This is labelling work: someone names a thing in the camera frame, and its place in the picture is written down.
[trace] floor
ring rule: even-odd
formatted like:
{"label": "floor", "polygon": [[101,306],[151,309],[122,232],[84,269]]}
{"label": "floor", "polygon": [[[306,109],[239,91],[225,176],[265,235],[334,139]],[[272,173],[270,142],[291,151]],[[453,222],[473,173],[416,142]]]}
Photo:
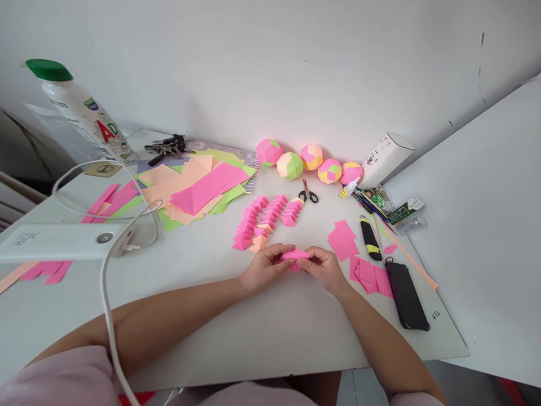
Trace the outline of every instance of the floor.
{"label": "floor", "polygon": [[[426,366],[440,385],[449,406],[512,406],[498,378],[441,361]],[[342,371],[336,406],[388,406],[371,368]]]}

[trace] hand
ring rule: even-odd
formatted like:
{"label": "hand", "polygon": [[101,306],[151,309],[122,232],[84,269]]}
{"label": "hand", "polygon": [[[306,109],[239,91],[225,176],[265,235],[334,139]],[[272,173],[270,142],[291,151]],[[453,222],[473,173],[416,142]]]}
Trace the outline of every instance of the hand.
{"label": "hand", "polygon": [[273,284],[281,275],[283,275],[295,263],[294,259],[278,262],[282,254],[293,251],[293,244],[273,244],[259,250],[253,258],[250,265],[238,277],[241,285],[247,290],[249,295],[255,294],[267,286]]}
{"label": "hand", "polygon": [[311,273],[334,296],[347,291],[351,286],[344,277],[336,254],[323,248],[311,246],[305,250],[310,257],[298,259],[302,269]]}

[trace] pink sleeve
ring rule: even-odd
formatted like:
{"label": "pink sleeve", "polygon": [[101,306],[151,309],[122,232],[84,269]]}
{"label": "pink sleeve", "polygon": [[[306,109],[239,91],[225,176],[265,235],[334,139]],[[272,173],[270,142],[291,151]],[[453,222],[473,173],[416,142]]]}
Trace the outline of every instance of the pink sleeve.
{"label": "pink sleeve", "polygon": [[115,406],[113,377],[104,347],[75,348],[19,371],[0,387],[0,406]]}
{"label": "pink sleeve", "polygon": [[434,396],[416,392],[410,394],[395,395],[390,406],[444,406]]}

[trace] pink shirt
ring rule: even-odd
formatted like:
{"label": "pink shirt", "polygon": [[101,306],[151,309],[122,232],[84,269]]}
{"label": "pink shirt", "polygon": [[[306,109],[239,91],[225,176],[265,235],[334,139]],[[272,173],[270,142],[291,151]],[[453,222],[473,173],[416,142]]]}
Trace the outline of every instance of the pink shirt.
{"label": "pink shirt", "polygon": [[[53,355],[22,369],[0,387],[0,406],[116,406],[113,367],[104,347],[90,346]],[[169,406],[184,406],[180,395]],[[254,382],[231,385],[199,403],[199,406],[316,406],[292,389],[272,388]],[[442,406],[425,393],[403,394],[391,406]]]}

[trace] smartphone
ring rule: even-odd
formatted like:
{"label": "smartphone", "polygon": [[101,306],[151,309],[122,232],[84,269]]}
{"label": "smartphone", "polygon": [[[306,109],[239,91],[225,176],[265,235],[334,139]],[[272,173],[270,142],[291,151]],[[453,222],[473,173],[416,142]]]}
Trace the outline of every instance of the smartphone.
{"label": "smartphone", "polygon": [[385,268],[389,273],[394,302],[402,326],[407,330],[429,331],[430,324],[424,314],[407,266],[395,263],[392,257],[388,257],[385,259]]}

